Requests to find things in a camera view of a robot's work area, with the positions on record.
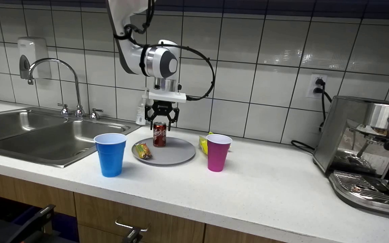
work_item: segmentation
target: round tray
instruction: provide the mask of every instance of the round tray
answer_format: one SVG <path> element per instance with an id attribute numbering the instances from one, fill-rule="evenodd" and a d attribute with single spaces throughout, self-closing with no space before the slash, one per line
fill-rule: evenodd
<path id="1" fill-rule="evenodd" d="M 148 160 L 139 158 L 139 155 L 136 152 L 136 148 L 134 145 L 133 147 L 131 147 L 131 152 L 133 153 L 133 156 L 135 158 L 148 164 L 155 164 L 155 165 L 179 164 L 190 160 L 196 154 L 196 149 L 191 143 L 176 137 L 167 137 L 166 146 L 164 147 L 154 146 L 152 137 L 140 140 L 135 144 L 138 143 L 146 143 L 148 148 L 151 151 L 151 154 L 153 154 L 153 157 Z"/>

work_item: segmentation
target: countertop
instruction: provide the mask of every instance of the countertop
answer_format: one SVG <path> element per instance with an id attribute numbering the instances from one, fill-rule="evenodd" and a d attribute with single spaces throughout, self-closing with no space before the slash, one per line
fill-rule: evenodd
<path id="1" fill-rule="evenodd" d="M 0 102 L 0 111 L 22 107 Z M 128 135 L 123 172 L 114 178 L 101 175 L 96 152 L 63 169 L 0 156 L 0 174 L 289 243 L 389 243 L 389 217 L 342 202 L 309 154 L 234 138 L 224 171 L 211 172 L 199 134 L 172 129 L 168 136 L 196 146 L 195 157 L 150 166 L 131 147 L 151 135 L 149 127 Z"/>

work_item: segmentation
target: pink plastic cup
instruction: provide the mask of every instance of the pink plastic cup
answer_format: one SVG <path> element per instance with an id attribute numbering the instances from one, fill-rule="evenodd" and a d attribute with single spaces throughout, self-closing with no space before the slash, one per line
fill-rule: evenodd
<path id="1" fill-rule="evenodd" d="M 223 170 L 232 139 L 221 134 L 210 134 L 207 136 L 207 140 L 208 169 L 210 171 L 220 172 Z"/>

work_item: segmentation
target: sink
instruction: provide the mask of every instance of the sink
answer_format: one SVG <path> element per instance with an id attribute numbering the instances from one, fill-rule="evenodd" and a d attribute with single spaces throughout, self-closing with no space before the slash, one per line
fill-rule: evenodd
<path id="1" fill-rule="evenodd" d="M 35 114 L 28 110 L 0 114 L 0 138 L 66 122 L 66 118 Z"/>
<path id="2" fill-rule="evenodd" d="M 0 114 L 0 155 L 63 168 L 96 151 L 94 137 L 129 134 L 133 122 L 102 118 L 61 117 L 31 110 Z"/>

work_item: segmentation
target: coffee machine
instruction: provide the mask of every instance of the coffee machine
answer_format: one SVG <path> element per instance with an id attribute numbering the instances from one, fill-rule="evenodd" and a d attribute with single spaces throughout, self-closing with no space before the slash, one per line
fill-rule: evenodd
<path id="1" fill-rule="evenodd" d="M 345 203 L 389 214 L 389 102 L 334 97 L 313 161 Z"/>

